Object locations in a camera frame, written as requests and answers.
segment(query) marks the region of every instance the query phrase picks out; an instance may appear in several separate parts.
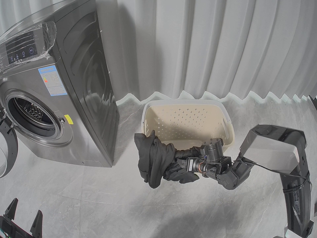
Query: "washing machine door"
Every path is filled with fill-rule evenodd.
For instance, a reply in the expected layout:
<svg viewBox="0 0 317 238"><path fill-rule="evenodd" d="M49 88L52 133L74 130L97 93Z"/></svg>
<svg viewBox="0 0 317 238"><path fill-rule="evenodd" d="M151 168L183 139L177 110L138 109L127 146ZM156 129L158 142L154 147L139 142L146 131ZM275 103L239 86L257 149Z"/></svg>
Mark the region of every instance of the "washing machine door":
<svg viewBox="0 0 317 238"><path fill-rule="evenodd" d="M0 112L0 178L7 175L17 159L18 139L12 122Z"/></svg>

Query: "front-loading washing machine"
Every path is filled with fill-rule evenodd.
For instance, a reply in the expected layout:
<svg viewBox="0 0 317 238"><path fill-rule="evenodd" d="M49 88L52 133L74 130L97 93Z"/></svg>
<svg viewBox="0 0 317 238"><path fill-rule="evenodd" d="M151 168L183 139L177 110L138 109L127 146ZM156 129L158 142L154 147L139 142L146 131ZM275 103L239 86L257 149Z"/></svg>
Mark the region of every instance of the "front-loading washing machine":
<svg viewBox="0 0 317 238"><path fill-rule="evenodd" d="M0 37L0 104L0 177L14 165L17 136L44 159L112 166L119 113L96 0L51 5Z"/></svg>

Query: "floor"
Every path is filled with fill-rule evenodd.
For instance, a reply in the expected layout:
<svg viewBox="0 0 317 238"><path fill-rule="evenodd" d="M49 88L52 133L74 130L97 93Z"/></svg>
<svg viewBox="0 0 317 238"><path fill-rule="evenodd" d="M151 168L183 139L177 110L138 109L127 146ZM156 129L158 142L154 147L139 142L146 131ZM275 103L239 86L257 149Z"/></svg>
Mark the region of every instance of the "floor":
<svg viewBox="0 0 317 238"><path fill-rule="evenodd" d="M164 96L153 96L161 99ZM192 98L182 93L180 98ZM204 99L216 99L205 93ZM254 93L241 101L220 100L227 109L236 143L226 155L236 158L249 129L272 123L304 130L311 172L312 208L317 200L317 111L310 99L264 100ZM29 231L37 210L43 212L43 237L267 237L283 236L286 207L278 174L254 167L236 190L212 179L189 184L162 180L151 189L141 178L133 142L141 132L144 103L120 101L114 166L75 166L36 157L21 142L13 170L0 179L0 213L19 200L15 222ZM317 228L311 237L317 237Z"/></svg>

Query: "plastic wrap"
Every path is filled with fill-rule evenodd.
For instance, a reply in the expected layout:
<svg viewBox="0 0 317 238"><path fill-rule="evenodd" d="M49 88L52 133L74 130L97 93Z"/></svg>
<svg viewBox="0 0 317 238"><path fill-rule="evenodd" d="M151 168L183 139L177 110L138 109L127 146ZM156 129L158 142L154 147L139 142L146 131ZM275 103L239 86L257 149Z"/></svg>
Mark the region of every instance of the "plastic wrap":
<svg viewBox="0 0 317 238"><path fill-rule="evenodd" d="M13 31L8 34L8 31L0 37L0 71L50 57L49 51L56 39L53 21L31 26L17 34L12 34Z"/></svg>

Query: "curtain fold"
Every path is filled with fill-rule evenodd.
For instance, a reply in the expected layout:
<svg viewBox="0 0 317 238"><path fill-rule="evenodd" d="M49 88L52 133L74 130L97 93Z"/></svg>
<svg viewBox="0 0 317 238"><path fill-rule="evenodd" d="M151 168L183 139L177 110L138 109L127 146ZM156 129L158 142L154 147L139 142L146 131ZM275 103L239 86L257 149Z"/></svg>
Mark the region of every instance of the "curtain fold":
<svg viewBox="0 0 317 238"><path fill-rule="evenodd" d="M0 0L0 34L62 0ZM97 0L116 99L317 95L316 0Z"/></svg>

